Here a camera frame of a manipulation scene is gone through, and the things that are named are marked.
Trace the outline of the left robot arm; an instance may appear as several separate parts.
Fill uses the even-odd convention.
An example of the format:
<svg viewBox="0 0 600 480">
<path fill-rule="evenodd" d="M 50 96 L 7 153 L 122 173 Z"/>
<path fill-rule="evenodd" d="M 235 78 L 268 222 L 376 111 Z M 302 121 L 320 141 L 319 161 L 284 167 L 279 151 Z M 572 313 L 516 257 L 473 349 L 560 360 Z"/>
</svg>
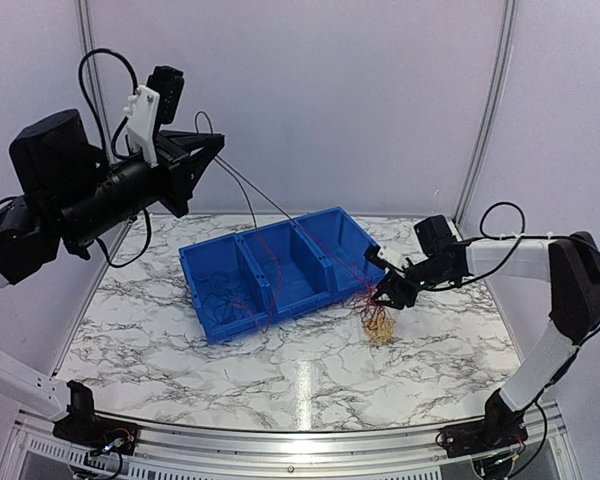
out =
<svg viewBox="0 0 600 480">
<path fill-rule="evenodd" d="M 68 253 L 90 259 L 88 248 L 112 228 L 142 212 L 151 240 L 148 207 L 160 203 L 176 218 L 202 174 L 225 146 L 220 133 L 163 130 L 154 137 L 158 160 L 143 154 L 114 165 L 87 139 L 80 113 L 67 109 L 26 128 L 9 154 L 23 194 L 0 201 L 0 289 L 16 285 L 54 261 L 62 242 Z M 93 393 L 76 381 L 63 383 L 0 352 L 0 393 L 72 433 L 86 445 L 106 436 Z"/>
</svg>

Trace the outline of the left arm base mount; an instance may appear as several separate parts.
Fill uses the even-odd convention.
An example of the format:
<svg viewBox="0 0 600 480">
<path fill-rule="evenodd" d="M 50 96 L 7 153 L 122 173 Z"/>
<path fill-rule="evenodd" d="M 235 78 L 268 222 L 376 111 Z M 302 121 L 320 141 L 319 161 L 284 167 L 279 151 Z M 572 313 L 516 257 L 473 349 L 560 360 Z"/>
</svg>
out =
<svg viewBox="0 0 600 480">
<path fill-rule="evenodd" d="M 117 439 L 123 443 L 116 449 L 123 455 L 134 453 L 139 425 L 132 422 L 113 418 L 94 416 L 85 419 L 77 416 L 67 416 L 55 422 L 53 435 L 56 438 L 102 452 L 106 446 Z"/>
</svg>

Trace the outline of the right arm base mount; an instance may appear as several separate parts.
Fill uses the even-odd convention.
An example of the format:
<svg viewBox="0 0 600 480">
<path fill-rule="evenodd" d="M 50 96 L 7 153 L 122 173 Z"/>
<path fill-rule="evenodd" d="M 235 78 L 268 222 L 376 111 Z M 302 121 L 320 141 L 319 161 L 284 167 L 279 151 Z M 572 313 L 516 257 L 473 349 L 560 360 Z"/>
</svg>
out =
<svg viewBox="0 0 600 480">
<path fill-rule="evenodd" d="M 484 420 L 463 422 L 442 427 L 435 443 L 445 450 L 448 458 L 486 453 L 494 449 L 521 446 L 529 438 L 524 422 L 503 431 L 491 431 Z"/>
</svg>

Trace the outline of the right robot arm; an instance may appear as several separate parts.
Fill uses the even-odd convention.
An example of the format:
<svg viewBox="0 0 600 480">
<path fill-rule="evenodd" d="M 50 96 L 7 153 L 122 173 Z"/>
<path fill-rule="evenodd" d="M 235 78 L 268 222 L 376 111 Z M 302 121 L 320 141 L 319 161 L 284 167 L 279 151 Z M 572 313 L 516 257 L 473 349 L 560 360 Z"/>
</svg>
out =
<svg viewBox="0 0 600 480">
<path fill-rule="evenodd" d="M 486 400 L 483 419 L 476 425 L 476 440 L 495 448 L 600 331 L 600 250 L 586 231 L 460 238 L 442 216 L 420 221 L 414 231 L 423 253 L 419 261 L 384 245 L 366 250 L 366 260 L 385 273 L 374 289 L 375 303 L 402 310 L 413 307 L 424 292 L 497 279 L 538 286 L 549 296 L 542 334 Z"/>
</svg>

